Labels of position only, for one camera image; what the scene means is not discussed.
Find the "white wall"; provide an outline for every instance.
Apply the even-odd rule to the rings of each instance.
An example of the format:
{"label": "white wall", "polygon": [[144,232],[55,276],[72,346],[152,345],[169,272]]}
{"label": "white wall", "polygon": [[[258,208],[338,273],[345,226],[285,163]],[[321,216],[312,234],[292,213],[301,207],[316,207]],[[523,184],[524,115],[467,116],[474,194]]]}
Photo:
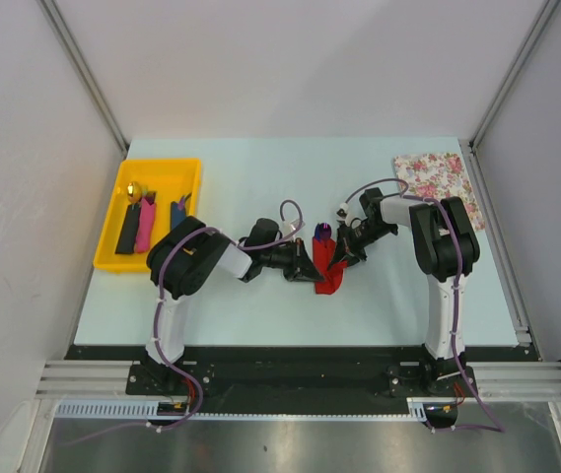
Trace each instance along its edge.
{"label": "white wall", "polygon": [[534,334],[561,359],[561,7],[480,160]]}
{"label": "white wall", "polygon": [[69,335],[119,159],[37,3],[0,1],[0,425]]}
{"label": "white wall", "polygon": [[127,138],[468,138],[542,0],[59,0]]}

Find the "gray floor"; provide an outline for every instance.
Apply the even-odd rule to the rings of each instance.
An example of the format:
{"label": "gray floor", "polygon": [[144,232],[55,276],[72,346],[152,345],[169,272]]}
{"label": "gray floor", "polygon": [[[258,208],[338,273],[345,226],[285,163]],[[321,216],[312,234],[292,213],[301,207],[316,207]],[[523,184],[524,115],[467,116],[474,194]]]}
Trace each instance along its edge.
{"label": "gray floor", "polygon": [[[163,434],[123,429],[62,443],[119,421],[57,420],[42,472],[561,472],[546,404],[493,409],[506,434],[435,434],[417,423],[195,421]],[[483,422],[463,406],[460,420]]]}

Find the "floral cloth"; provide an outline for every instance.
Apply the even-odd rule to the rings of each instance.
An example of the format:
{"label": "floral cloth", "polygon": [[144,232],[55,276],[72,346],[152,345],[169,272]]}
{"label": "floral cloth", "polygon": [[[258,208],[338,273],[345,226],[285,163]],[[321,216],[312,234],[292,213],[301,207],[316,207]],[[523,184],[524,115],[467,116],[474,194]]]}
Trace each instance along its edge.
{"label": "floral cloth", "polygon": [[444,199],[456,196],[464,203],[468,218],[476,231],[486,224],[470,185],[461,158],[455,153],[427,153],[394,158],[399,179],[409,183],[409,192],[422,197]]}

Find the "pink floral napkin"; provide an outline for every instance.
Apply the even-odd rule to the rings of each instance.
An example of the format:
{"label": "pink floral napkin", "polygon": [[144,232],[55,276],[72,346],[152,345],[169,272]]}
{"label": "pink floral napkin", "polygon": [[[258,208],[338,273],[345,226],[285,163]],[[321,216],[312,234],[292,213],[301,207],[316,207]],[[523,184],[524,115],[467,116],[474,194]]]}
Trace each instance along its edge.
{"label": "pink floral napkin", "polygon": [[486,228],[468,173],[457,154],[397,156],[394,158],[394,169],[399,179],[409,183],[409,193],[439,200],[457,196],[464,203],[473,228],[476,231]]}

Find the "yellow plastic container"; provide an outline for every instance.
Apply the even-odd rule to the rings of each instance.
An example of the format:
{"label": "yellow plastic container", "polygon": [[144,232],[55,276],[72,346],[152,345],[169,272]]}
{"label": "yellow plastic container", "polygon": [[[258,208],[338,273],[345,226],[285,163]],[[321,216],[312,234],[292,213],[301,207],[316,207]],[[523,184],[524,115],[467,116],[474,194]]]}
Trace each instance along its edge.
{"label": "yellow plastic container", "polygon": [[201,162],[195,158],[185,160],[126,160],[120,164],[111,200],[106,211],[101,239],[94,256],[94,267],[115,273],[148,273],[148,251],[139,254],[115,254],[122,223],[129,205],[127,185],[136,181],[148,190],[155,191],[155,223],[151,232],[151,247],[171,229],[171,202],[191,193],[186,202],[188,215],[195,215]]}

